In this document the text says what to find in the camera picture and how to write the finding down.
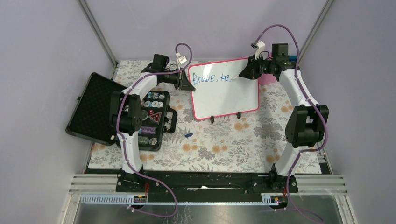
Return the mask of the pink framed whiteboard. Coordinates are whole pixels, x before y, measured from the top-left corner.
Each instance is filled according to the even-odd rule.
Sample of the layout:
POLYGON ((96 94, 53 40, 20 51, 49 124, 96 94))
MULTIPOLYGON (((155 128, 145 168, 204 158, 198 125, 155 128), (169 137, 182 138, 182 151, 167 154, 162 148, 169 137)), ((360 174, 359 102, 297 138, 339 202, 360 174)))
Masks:
POLYGON ((196 120, 258 110, 258 81, 241 77, 231 80, 247 63, 247 58, 240 58, 189 67, 188 77, 196 89, 191 93, 196 120))

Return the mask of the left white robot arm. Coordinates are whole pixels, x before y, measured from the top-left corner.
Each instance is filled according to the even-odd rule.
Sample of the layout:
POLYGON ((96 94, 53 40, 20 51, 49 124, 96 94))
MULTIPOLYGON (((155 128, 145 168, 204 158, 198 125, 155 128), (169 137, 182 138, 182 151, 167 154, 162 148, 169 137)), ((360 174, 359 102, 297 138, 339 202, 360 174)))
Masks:
POLYGON ((155 54, 153 62, 144 68, 131 86, 111 95, 110 125, 115 129, 124 157, 123 171, 129 174, 127 186, 134 192, 144 188, 144 175, 140 173, 142 162, 139 155, 138 132, 143 124, 141 98, 146 96, 159 83, 173 84, 177 90, 195 91, 187 79, 185 70, 191 59, 176 54, 177 69, 166 71, 169 58, 155 54))

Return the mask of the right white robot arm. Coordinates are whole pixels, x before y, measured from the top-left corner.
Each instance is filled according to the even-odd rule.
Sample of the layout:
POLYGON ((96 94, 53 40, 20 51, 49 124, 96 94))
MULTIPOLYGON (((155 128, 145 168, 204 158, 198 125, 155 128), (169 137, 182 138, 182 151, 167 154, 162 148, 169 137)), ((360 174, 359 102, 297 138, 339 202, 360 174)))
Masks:
POLYGON ((255 53, 248 58, 239 77, 254 80, 263 74, 273 75, 294 107, 285 127, 287 145, 265 179, 270 190, 280 192, 291 180, 301 155, 313 151, 312 147, 325 137, 329 109, 320 105, 308 91, 297 61, 290 60, 288 44, 273 44, 269 58, 262 56, 265 49, 262 41, 254 42, 252 47, 255 53))

